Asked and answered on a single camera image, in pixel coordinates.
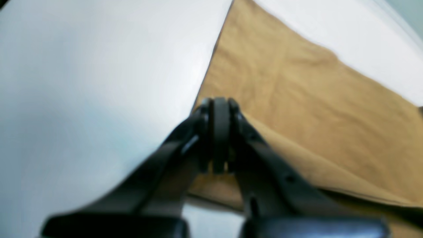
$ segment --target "white table surface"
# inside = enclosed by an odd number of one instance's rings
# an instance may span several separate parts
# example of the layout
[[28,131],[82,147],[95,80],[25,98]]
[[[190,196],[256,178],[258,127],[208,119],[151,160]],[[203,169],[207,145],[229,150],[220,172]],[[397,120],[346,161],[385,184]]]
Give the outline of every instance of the white table surface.
[[[367,0],[257,0],[346,64],[423,105],[421,50]],[[118,184],[188,116],[229,0],[11,0],[0,12],[0,237]],[[190,200],[194,238],[243,217]]]

